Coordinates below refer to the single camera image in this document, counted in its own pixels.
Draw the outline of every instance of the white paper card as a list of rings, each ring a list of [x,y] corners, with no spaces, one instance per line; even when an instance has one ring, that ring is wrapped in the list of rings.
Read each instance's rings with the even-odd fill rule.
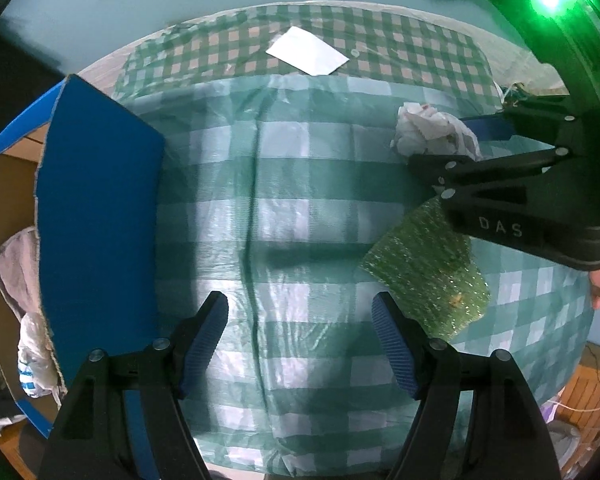
[[[267,50],[289,65],[309,75],[328,75],[349,58],[302,28],[291,27]]]

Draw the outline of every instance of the blue gripper pad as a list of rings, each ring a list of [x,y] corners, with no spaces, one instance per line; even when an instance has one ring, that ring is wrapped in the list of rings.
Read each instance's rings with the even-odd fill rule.
[[[381,294],[376,294],[371,304],[371,321],[374,324],[382,349],[389,359],[398,387],[411,397],[420,389],[415,377],[413,355],[400,334]]]
[[[502,114],[462,119],[462,122],[477,137],[478,140],[509,140],[518,135],[512,123]]]
[[[209,366],[228,318],[228,301],[224,294],[219,294],[184,358],[182,379],[178,386],[183,396],[189,395]]]

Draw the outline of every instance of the crumpled white tissue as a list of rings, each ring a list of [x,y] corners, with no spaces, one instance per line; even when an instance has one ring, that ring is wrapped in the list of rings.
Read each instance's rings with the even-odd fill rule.
[[[391,147],[403,156],[430,153],[482,158],[475,134],[460,119],[428,104],[405,103],[400,107]]]

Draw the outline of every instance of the white cable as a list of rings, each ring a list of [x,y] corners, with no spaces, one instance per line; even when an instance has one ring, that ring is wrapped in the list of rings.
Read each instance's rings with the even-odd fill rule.
[[[590,408],[588,410],[578,410],[577,408],[572,408],[571,406],[567,406],[566,404],[558,402],[557,400],[548,400],[547,402],[550,402],[552,404],[557,404],[558,406],[562,406],[563,408],[565,408],[567,410],[571,410],[572,412],[590,413],[590,412],[598,412],[600,410],[600,407],[598,407],[598,408]]]

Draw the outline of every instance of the cardboard box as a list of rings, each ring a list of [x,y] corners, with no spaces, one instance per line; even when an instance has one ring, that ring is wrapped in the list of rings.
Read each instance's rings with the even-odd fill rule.
[[[72,75],[0,134],[0,245],[35,224],[43,313],[69,387],[94,348],[137,351],[158,334],[155,197],[163,138]],[[0,294],[0,368],[48,435],[51,396],[20,387],[20,325]]]

